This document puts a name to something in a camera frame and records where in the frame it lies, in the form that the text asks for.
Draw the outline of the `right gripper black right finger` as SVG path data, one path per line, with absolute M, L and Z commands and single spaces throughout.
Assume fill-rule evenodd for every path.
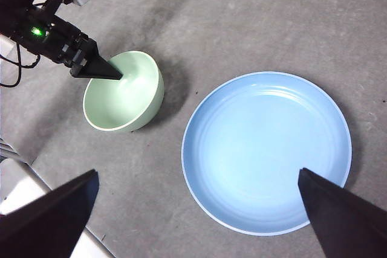
M 386 211 L 313 171 L 298 187 L 326 257 L 386 257 Z

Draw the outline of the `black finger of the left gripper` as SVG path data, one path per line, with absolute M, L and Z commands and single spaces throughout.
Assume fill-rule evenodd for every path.
M 70 74 L 75 78 L 120 80 L 122 73 L 99 55 L 97 49 L 78 50 L 71 61 Z

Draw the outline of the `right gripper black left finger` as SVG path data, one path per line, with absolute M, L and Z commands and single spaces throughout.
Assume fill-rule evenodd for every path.
M 70 257 L 94 207 L 92 169 L 1 218 L 1 257 Z

